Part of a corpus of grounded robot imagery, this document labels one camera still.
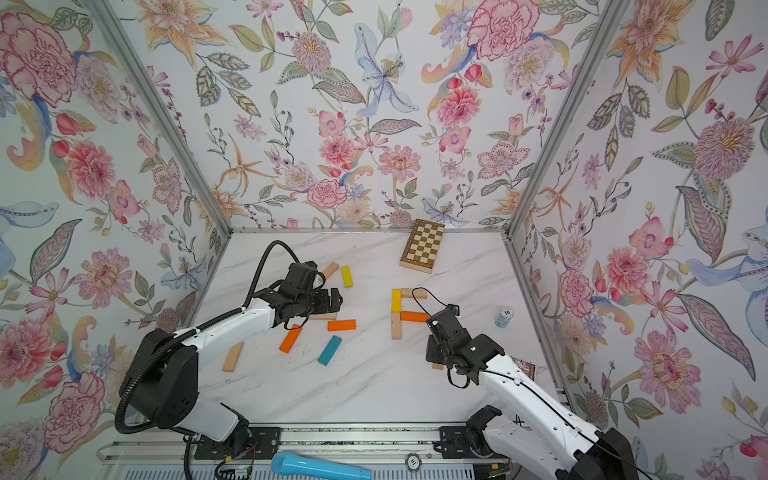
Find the natural wood block top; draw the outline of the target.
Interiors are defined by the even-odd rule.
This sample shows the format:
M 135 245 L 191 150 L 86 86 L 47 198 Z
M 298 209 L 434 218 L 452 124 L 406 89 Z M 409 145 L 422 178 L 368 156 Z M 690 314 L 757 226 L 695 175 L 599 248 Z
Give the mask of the natural wood block top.
M 426 299 L 428 292 L 424 288 L 403 288 L 401 289 L 401 295 L 403 298 Z

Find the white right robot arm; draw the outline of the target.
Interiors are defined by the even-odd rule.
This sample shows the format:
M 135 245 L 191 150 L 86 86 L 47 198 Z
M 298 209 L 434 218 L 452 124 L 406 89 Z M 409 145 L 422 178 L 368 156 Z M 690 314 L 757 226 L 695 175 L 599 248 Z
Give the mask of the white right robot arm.
M 631 443 L 581 419 L 531 380 L 485 334 L 471 336 L 450 307 L 426 320 L 426 359 L 442 364 L 501 401 L 512 415 L 486 405 L 465 422 L 473 455 L 504 456 L 541 479 L 638 479 Z

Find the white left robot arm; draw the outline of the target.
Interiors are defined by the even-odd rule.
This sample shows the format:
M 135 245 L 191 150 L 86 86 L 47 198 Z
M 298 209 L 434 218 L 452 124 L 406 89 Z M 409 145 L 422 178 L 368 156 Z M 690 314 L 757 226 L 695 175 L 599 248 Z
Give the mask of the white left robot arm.
M 314 262 L 294 262 L 286 276 L 249 293 L 245 305 L 197 326 L 147 334 L 120 387 L 114 425 L 124 435 L 158 428 L 200 435 L 213 442 L 244 444 L 248 421 L 203 396 L 199 372 L 245 340 L 294 319 L 337 313 L 343 297 L 327 289 Z

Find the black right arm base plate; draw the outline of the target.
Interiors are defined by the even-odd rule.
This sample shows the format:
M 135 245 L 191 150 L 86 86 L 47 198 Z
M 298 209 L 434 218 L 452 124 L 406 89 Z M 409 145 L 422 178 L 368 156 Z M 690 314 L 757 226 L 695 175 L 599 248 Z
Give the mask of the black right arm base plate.
M 443 459 L 502 459 L 504 455 L 491 449 L 483 434 L 488 424 L 502 411 L 494 406 L 486 405 L 476 411 L 469 419 L 459 426 L 441 426 L 439 439 L 432 446 Z

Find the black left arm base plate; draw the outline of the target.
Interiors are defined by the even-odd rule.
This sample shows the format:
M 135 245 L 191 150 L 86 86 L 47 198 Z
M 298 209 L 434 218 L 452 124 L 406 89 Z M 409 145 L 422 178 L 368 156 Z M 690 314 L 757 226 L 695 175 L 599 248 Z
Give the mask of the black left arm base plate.
M 224 460 L 244 453 L 245 460 L 271 460 L 277 453 L 282 429 L 280 427 L 249 427 L 236 430 L 227 440 L 215 442 L 203 437 L 194 452 L 195 460 Z

